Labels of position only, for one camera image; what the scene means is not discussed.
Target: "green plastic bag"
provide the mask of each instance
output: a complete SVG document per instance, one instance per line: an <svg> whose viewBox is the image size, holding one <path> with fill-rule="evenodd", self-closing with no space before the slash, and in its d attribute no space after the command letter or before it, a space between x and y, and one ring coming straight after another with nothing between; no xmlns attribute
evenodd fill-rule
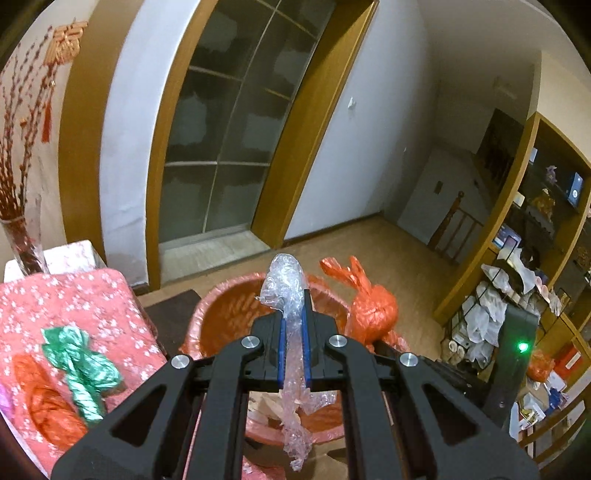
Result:
<svg viewBox="0 0 591 480"><path fill-rule="evenodd" d="M54 367L66 372L72 401L88 426L106 415L101 394L113 390L123 380L107 357L88 348L89 335L75 326L43 329L43 354Z"/></svg>

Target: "vase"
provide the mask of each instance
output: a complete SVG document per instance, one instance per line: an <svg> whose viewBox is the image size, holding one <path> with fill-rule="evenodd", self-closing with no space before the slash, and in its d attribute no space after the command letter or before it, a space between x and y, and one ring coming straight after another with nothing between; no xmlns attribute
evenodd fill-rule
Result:
<svg viewBox="0 0 591 480"><path fill-rule="evenodd" d="M25 215L0 222L22 274L49 273L41 246L41 196L27 202Z"/></svg>

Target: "glass door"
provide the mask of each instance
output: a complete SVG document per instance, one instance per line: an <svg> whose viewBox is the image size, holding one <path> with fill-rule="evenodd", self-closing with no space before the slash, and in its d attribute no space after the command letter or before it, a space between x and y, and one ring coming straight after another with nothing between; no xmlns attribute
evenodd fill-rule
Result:
<svg viewBox="0 0 591 480"><path fill-rule="evenodd" d="M178 99L160 244L248 229L283 125L335 0L219 0Z"/></svg>

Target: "metal bolt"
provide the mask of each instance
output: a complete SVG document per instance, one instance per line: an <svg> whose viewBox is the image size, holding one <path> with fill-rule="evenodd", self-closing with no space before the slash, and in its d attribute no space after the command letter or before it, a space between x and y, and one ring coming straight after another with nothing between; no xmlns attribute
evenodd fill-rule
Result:
<svg viewBox="0 0 591 480"><path fill-rule="evenodd" d="M335 348L341 348L347 345L347 337L342 335L333 335L329 338L329 343Z"/></svg>
<svg viewBox="0 0 591 480"><path fill-rule="evenodd" d="M177 355L171 360L170 364L174 368L185 368L189 364L189 357L187 355Z"/></svg>
<svg viewBox="0 0 591 480"><path fill-rule="evenodd" d="M240 342L242 344L242 346L244 348L256 348L259 346L259 343L261 343L261 341L259 340L259 337L255 337L254 335L249 335L246 336L242 339L242 342Z"/></svg>
<svg viewBox="0 0 591 480"><path fill-rule="evenodd" d="M400 355L400 363L405 367L416 367L418 364L418 357L414 353L403 353Z"/></svg>

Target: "orange plastic bag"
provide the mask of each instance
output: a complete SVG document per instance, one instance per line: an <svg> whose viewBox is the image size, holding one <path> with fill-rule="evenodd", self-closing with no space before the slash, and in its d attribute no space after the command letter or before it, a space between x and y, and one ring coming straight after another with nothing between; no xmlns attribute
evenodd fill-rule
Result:
<svg viewBox="0 0 591 480"><path fill-rule="evenodd" d="M12 366L25 394L27 410L35 428L45 440L60 450L67 450L87 432L74 409L51 385L43 367L31 355L15 355Z"/></svg>
<svg viewBox="0 0 591 480"><path fill-rule="evenodd" d="M345 335L366 346L384 340L396 349L402 347L408 351L406 341L392 331L398 321L396 297L381 285L372 286L356 257L351 257L350 261L350 268L341 267L333 257L320 261L325 274L358 291L351 305Z"/></svg>
<svg viewBox="0 0 591 480"><path fill-rule="evenodd" d="M548 380L550 372L554 369L554 359L546 355L542 350L531 352L530 364L527 367L527 376L534 382L544 383Z"/></svg>

